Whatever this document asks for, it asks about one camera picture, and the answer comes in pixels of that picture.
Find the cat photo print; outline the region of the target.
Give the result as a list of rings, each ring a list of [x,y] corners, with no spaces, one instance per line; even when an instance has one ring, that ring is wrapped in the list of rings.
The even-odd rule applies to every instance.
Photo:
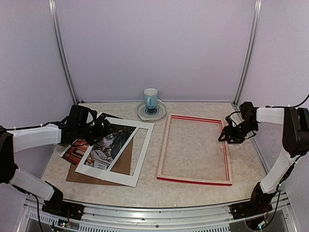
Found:
[[[77,166],[86,155],[84,160],[86,166],[101,170],[112,167],[114,159],[121,156],[120,151],[123,147],[127,147],[127,141],[131,141],[130,136],[136,131],[136,127],[112,124],[106,120],[106,117],[107,115],[103,113],[98,116],[104,128],[107,129],[106,136],[100,142],[89,145],[85,140],[76,140],[65,148],[60,157]]]

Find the white mat board passe-partout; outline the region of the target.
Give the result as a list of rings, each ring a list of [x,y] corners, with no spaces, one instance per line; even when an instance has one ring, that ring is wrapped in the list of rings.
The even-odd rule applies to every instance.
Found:
[[[90,145],[79,162],[76,172],[97,179],[135,187],[140,176],[146,151],[154,128],[153,123],[134,120],[125,120],[113,117],[105,118],[112,126],[121,127],[108,135],[95,145]],[[133,175],[121,174],[112,171],[117,161],[124,153],[138,130],[147,130],[139,158]]]

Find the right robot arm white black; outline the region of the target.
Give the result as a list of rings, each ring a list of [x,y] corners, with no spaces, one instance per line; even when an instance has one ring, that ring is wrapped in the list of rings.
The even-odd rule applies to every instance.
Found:
[[[239,106],[242,121],[236,124],[231,115],[218,140],[229,144],[241,144],[259,130],[259,125],[276,125],[281,129],[271,142],[278,154],[267,175],[256,184],[251,198],[230,206],[234,218],[244,218],[272,210],[271,201],[281,184],[290,176],[297,162],[309,152],[309,111],[297,106],[255,107],[245,101]]]

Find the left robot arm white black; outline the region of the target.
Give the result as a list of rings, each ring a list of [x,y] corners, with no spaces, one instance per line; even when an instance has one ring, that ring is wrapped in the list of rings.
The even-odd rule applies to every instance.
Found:
[[[89,145],[101,141],[110,132],[107,120],[93,120],[87,123],[49,122],[43,125],[0,129],[0,181],[18,187],[44,200],[47,207],[57,215],[67,211],[63,193],[47,182],[20,170],[14,161],[14,155],[22,150],[45,145],[68,145],[78,139]]]

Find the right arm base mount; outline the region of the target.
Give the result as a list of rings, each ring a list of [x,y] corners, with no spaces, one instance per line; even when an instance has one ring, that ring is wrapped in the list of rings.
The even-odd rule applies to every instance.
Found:
[[[247,218],[269,212],[273,209],[271,201],[276,193],[253,193],[251,199],[230,205],[233,219]]]

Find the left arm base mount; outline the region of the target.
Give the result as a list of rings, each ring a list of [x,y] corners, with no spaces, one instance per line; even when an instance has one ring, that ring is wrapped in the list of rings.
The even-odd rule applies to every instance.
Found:
[[[84,212],[84,205],[62,202],[60,206],[55,206],[49,202],[45,202],[42,206],[42,211],[67,219],[81,220]]]

